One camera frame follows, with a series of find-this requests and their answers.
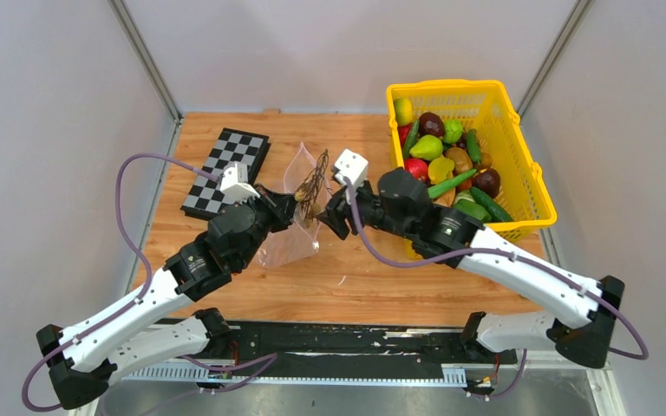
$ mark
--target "wooden table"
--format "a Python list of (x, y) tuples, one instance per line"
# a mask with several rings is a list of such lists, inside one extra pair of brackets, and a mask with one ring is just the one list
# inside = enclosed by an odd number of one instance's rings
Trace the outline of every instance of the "wooden table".
[[(391, 169), (391, 139), (383, 115), (189, 114), (174, 157), (202, 166), (223, 127), (270, 136), (271, 148), (257, 182), (279, 181), (301, 141), (314, 157), (327, 148), (331, 164), (346, 147), (360, 153), (369, 160), (374, 186)], [(182, 168), (169, 169), (146, 247), (155, 269), (206, 229), (205, 221), (180, 210), (194, 179)], [(408, 260), (400, 238), (372, 230), (367, 235), (385, 256)], [(515, 314), (539, 309), (484, 277), (443, 265), (409, 270), (385, 266), (367, 252), (360, 238), (341, 241), (325, 226), (318, 241), (315, 256), (271, 270), (255, 263), (232, 283), (174, 316), (215, 307), (227, 319), (460, 326), (474, 311)], [(537, 234), (519, 245), (542, 255)], [(140, 268), (134, 287), (144, 282), (145, 273)]]

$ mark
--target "yellow plastic basket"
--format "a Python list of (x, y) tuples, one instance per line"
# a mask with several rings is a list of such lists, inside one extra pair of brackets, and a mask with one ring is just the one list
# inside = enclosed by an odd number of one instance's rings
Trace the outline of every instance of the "yellow plastic basket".
[[(415, 117), (427, 111), (443, 120), (458, 119), (464, 130), (475, 128), (481, 150), (493, 159), (501, 177), (496, 201), (514, 218), (511, 223), (488, 226), (516, 242), (535, 230), (555, 224), (558, 214), (542, 179), (542, 169), (532, 161), (504, 85), (499, 81), (438, 80), (394, 84), (387, 88), (389, 126), (392, 129), (392, 164), (404, 166), (395, 120), (394, 100), (409, 98)], [(408, 246), (408, 254), (414, 255)]]

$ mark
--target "chessboard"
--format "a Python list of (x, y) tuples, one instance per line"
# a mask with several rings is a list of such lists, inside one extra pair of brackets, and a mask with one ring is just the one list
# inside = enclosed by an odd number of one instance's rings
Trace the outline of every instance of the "chessboard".
[[(253, 184), (269, 145), (269, 136), (224, 128), (201, 169), (220, 178), (229, 162), (240, 162), (248, 166), (249, 183)], [(198, 176), (180, 209), (189, 217), (210, 220), (232, 202), (218, 183)]]

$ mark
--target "white wall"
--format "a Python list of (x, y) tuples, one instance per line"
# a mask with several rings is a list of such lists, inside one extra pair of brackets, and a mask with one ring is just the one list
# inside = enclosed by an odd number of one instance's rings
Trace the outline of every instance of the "white wall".
[[(19, 392), (40, 358), (35, 332), (126, 288), (115, 174), (132, 153), (165, 152), (171, 128), (107, 2), (0, 2), (0, 414), (29, 413)], [(127, 178), (134, 238), (159, 168)], [(31, 397), (56, 403), (46, 371)]]
[(523, 121), (567, 265), (624, 279), (649, 343), (610, 357), (629, 414), (666, 414), (666, 3), (595, 2)]
[(182, 111), (385, 113), (389, 84), (499, 79), (519, 104), (573, 0), (127, 0)]

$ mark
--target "green cucumber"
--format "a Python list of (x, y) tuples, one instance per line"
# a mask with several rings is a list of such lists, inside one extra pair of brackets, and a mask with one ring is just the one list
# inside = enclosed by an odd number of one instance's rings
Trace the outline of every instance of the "green cucumber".
[(504, 208), (501, 205), (497, 204), (492, 197), (486, 195), (486, 192), (483, 192), (477, 187), (471, 188), (471, 196), (476, 201), (476, 204), (486, 208), (489, 214), (491, 214), (495, 223), (508, 223), (514, 221), (512, 216), (508, 212), (504, 211)]
[(492, 220), (492, 216), (489, 214), (486, 208), (476, 204), (475, 202), (471, 202), (468, 199), (461, 199), (455, 203), (455, 205), (453, 205), (453, 208), (478, 219), (482, 223), (488, 223)]
[(412, 146), (417, 143), (418, 130), (420, 130), (420, 120), (415, 119), (415, 121), (412, 122), (412, 127), (409, 128), (407, 138), (404, 140), (404, 147), (402, 148), (402, 160), (409, 159), (409, 151), (412, 150)]
[(430, 199), (438, 198), (440, 195), (463, 183), (464, 180), (471, 178), (475, 173), (476, 169), (471, 169), (469, 171), (463, 172), (455, 178), (446, 179), (440, 182), (438, 185), (430, 186), (428, 188), (428, 195), (430, 196)]
[(479, 142), (476, 140), (476, 130), (471, 129), (466, 133), (466, 149), (468, 150), (468, 157), (471, 158), (475, 165), (481, 163), (481, 149)]

